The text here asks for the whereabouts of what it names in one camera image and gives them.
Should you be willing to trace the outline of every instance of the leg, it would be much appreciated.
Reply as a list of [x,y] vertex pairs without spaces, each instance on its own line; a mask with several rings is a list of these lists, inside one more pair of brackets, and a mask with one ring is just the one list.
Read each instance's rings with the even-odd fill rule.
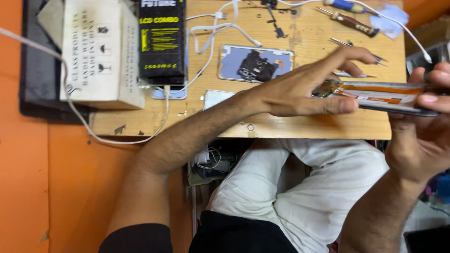
[[217,188],[211,210],[279,225],[273,202],[281,167],[290,152],[270,139],[257,139]]
[[288,239],[299,252],[327,253],[351,207],[388,170],[384,155],[362,140],[276,142],[313,167],[310,177],[274,203]]

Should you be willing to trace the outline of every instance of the wooden workbench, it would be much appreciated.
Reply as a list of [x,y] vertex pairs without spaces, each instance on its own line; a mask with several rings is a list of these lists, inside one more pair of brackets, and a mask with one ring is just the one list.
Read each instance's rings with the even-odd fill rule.
[[[217,0],[189,0],[187,2],[187,16],[215,13],[225,1]],[[368,1],[376,7],[379,2]],[[393,2],[401,6],[401,1]],[[374,54],[389,60],[388,67],[381,65],[364,65],[357,63],[364,73],[377,76],[372,81],[405,82],[405,49],[404,37],[400,35],[391,40],[383,34],[374,38],[351,30],[332,21],[327,14],[316,9],[323,6],[321,2],[308,3],[295,7],[296,15],[274,11],[277,25],[281,27],[287,38],[275,37],[273,24],[266,9],[257,8],[248,1],[239,4],[239,17],[237,24],[253,39],[260,41],[263,47],[289,49],[295,52],[296,66],[312,63],[335,50],[338,45],[330,41],[335,37],[342,41],[350,40],[355,46],[364,46]],[[288,8],[283,4],[279,8]],[[219,20],[218,24],[230,22],[233,17],[232,5],[227,6],[224,12],[228,20]],[[370,24],[366,14],[352,14],[363,23]],[[189,20],[187,27],[199,25],[212,25],[213,17],[203,17]],[[198,33],[200,47],[203,46],[210,32]],[[194,51],[194,41],[189,38],[189,77],[192,79],[206,63],[210,51],[198,55]],[[217,77],[217,63],[219,46],[222,44],[252,45],[239,31],[234,28],[226,29],[216,35],[214,57],[203,74],[188,88],[188,97],[185,100],[170,100],[170,110],[164,128],[191,116],[203,108],[200,97],[205,90],[223,90],[238,92],[248,89],[256,84],[241,81],[225,81]],[[145,109],[101,111],[92,113],[90,125],[98,135],[111,136],[150,136],[161,123],[165,115],[165,101],[155,100],[148,95]],[[308,117],[274,117],[267,113],[259,114],[245,120],[243,125],[235,125],[223,134],[222,137],[249,137],[248,125],[254,126],[254,134],[260,138],[340,138],[340,139],[379,139],[391,138],[391,131],[387,114],[372,110],[360,109],[357,113],[344,116],[316,115]]]

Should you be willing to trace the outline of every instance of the smartphone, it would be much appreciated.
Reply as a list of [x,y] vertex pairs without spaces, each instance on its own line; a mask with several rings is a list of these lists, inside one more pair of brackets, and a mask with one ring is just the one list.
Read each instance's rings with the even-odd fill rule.
[[[170,91],[179,91],[183,89],[184,86],[170,86]],[[164,86],[152,86],[151,87],[151,93],[153,99],[166,99],[166,96],[164,95]],[[177,93],[171,93],[169,96],[169,99],[178,99],[183,100],[188,96],[188,89],[184,89]]]
[[347,96],[355,98],[360,108],[364,109],[422,117],[438,116],[439,112],[416,105],[417,96],[424,92],[450,95],[450,90],[442,90],[439,87],[425,83],[325,80],[322,85],[312,91],[311,97],[326,99]]
[[275,48],[224,44],[217,76],[223,80],[263,83],[294,69],[294,52]]

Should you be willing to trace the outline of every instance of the black box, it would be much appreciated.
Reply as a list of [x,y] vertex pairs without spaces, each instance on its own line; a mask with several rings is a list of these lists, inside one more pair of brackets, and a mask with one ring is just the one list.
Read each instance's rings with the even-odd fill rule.
[[186,0],[141,0],[139,3],[139,72],[154,85],[182,85],[185,64]]

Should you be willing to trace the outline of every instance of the hand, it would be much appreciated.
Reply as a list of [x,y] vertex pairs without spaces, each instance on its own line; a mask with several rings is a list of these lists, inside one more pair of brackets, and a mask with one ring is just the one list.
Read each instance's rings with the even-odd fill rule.
[[311,92],[321,85],[325,78],[339,80],[332,74],[337,68],[353,76],[362,74],[362,71],[350,60],[375,64],[377,59],[365,48],[342,46],[318,62],[296,68],[241,93],[253,99],[252,107],[255,109],[255,113],[266,112],[283,117],[353,113],[359,107],[356,99],[348,97],[311,98]]
[[[424,68],[415,69],[408,82],[423,82],[424,72]],[[429,80],[450,87],[450,64],[436,64]],[[424,186],[432,176],[450,167],[450,97],[421,95],[417,103],[441,115],[390,114],[392,141],[385,157],[397,177]]]

